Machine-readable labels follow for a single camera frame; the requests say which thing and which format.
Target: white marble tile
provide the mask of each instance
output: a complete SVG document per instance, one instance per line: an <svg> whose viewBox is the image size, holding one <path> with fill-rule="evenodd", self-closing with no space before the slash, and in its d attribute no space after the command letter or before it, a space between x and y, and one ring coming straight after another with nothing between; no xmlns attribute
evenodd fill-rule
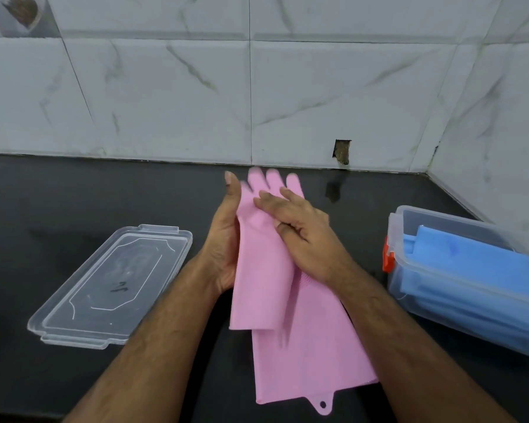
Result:
<svg viewBox="0 0 529 423"><path fill-rule="evenodd" d="M248 39L249 0L49 0L64 37Z"/></svg>
<svg viewBox="0 0 529 423"><path fill-rule="evenodd" d="M457 46L451 65L447 70L437 100L431 108L429 121L423 130L419 147L409 167L410 172L425 172L443 132L466 85L478 48L471 44Z"/></svg>
<svg viewBox="0 0 529 423"><path fill-rule="evenodd" d="M250 163L248 42L65 43L108 156Z"/></svg>
<svg viewBox="0 0 529 423"><path fill-rule="evenodd" d="M529 42L529 0L501 0L486 42Z"/></svg>
<svg viewBox="0 0 529 423"><path fill-rule="evenodd" d="M407 171L455 46L253 42L253 162Z"/></svg>
<svg viewBox="0 0 529 423"><path fill-rule="evenodd" d="M493 0L251 0L256 40L454 43L484 37Z"/></svg>
<svg viewBox="0 0 529 423"><path fill-rule="evenodd" d="M529 44L481 50L429 172L483 219L529 231Z"/></svg>
<svg viewBox="0 0 529 423"><path fill-rule="evenodd" d="M0 153L102 156L60 39L0 38Z"/></svg>

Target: plastic storage container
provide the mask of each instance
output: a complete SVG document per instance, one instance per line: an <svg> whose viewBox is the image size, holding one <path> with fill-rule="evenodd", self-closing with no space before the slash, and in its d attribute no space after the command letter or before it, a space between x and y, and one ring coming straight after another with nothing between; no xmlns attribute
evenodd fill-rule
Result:
<svg viewBox="0 0 529 423"><path fill-rule="evenodd" d="M28 330L49 344L125 344L191 244L192 234L178 227L119 229L31 317Z"/></svg>
<svg viewBox="0 0 529 423"><path fill-rule="evenodd" d="M524 254L517 255L522 261L529 261L529 233L400 206L390 214L384 249L388 290L407 311L529 355L529 294L514 292L529 289L517 284L522 277L508 275L506 284L513 288L499 288L414 261L407 248L409 238L424 230L421 226L460 236L461 242L469 239L495 246L499 254L504 250Z"/></svg>

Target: forearm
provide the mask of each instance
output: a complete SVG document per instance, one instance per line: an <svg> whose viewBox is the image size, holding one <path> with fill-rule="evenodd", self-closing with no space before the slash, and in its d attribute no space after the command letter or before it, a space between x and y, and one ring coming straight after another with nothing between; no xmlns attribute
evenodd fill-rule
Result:
<svg viewBox="0 0 529 423"><path fill-rule="evenodd" d="M67 422L178 421L198 343L219 296L198 257L180 272Z"/></svg>
<svg viewBox="0 0 529 423"><path fill-rule="evenodd" d="M399 421L514 421L364 270L353 267L330 287Z"/></svg>

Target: backsplash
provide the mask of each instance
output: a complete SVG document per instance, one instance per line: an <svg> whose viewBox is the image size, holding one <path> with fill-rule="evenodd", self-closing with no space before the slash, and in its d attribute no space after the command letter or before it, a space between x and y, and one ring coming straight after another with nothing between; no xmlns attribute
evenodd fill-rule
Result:
<svg viewBox="0 0 529 423"><path fill-rule="evenodd" d="M0 0L0 153L424 172L521 42L529 0Z"/></svg>

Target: hole in tile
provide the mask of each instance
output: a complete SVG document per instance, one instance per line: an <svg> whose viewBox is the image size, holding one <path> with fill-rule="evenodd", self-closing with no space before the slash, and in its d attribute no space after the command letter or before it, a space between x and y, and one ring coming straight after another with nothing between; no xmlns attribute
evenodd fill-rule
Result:
<svg viewBox="0 0 529 423"><path fill-rule="evenodd" d="M336 139L335 147L333 147L333 158L342 165L349 164L349 146L351 145L351 140L347 139Z"/></svg>

